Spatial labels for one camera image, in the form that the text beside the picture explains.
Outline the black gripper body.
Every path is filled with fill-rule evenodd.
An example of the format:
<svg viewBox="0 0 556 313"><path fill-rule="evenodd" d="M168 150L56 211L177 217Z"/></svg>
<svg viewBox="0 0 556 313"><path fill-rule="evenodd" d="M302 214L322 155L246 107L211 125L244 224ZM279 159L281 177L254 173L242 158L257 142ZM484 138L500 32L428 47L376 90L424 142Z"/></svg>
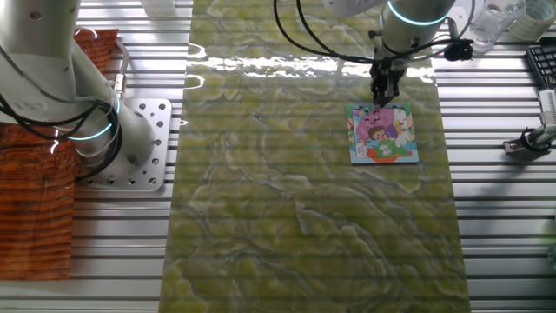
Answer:
<svg viewBox="0 0 556 313"><path fill-rule="evenodd" d="M387 74L388 72L399 72L400 80L407 72L407 63L404 60L388 61L387 59L374 59L369 71L371 77L373 74Z"/></svg>

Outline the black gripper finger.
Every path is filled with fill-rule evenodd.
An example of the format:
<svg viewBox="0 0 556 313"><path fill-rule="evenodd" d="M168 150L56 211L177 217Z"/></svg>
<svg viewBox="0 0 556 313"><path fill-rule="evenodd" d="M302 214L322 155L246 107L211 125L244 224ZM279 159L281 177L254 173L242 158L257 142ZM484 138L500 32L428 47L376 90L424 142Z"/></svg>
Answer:
<svg viewBox="0 0 556 313"><path fill-rule="evenodd" d="M394 98L398 96L397 88L392 89L377 89L374 91L374 103L379 106L386 106L391 103Z"/></svg>
<svg viewBox="0 0 556 313"><path fill-rule="evenodd" d="M379 73L372 75L371 91L375 97L397 97L399 92L399 72Z"/></svg>

